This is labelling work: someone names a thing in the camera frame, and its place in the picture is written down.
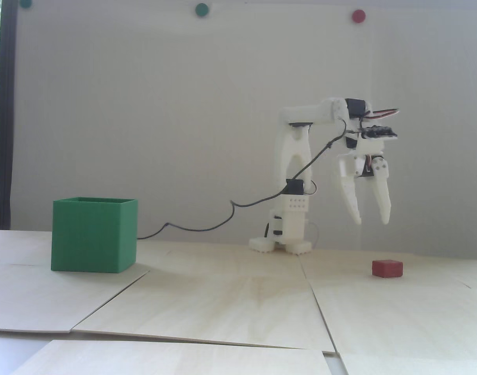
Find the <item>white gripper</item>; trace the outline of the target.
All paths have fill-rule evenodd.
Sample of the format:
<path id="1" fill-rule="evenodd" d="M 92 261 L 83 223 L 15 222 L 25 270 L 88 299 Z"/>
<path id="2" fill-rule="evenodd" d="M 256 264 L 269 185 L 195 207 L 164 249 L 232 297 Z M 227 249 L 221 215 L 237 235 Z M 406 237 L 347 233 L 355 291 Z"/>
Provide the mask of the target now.
<path id="1" fill-rule="evenodd" d="M 383 140 L 358 140 L 356 148 L 338 157 L 340 187 L 346 208 L 356 225 L 361 225 L 361 216 L 356 196 L 357 177 L 373 177 L 372 188 L 378 204 L 381 221 L 388 224 L 391 200 L 387 180 L 389 168 L 382 157 Z"/>

